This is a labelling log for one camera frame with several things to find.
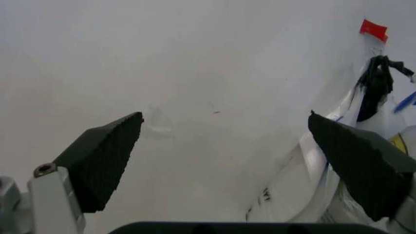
red object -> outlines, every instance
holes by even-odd
[[[386,35],[386,31],[387,27],[375,24],[366,19],[364,19],[362,22],[361,29],[359,30],[360,33],[369,33],[384,43],[386,43],[387,39],[389,38]]]

white surface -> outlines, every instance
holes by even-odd
[[[86,233],[243,220],[310,109],[325,112],[351,87],[364,16],[389,26],[387,53],[416,68],[416,25],[402,24],[415,4],[402,2],[1,0],[0,172],[23,188],[86,128],[147,118],[152,105],[174,137],[142,136]]]

blue object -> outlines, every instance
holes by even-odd
[[[412,104],[412,102],[415,100],[416,98],[416,92],[410,94],[407,98],[405,98],[403,101],[401,101],[397,107],[394,109],[393,113],[397,113],[402,111],[404,108],[406,108],[407,106],[409,106],[410,104]]]

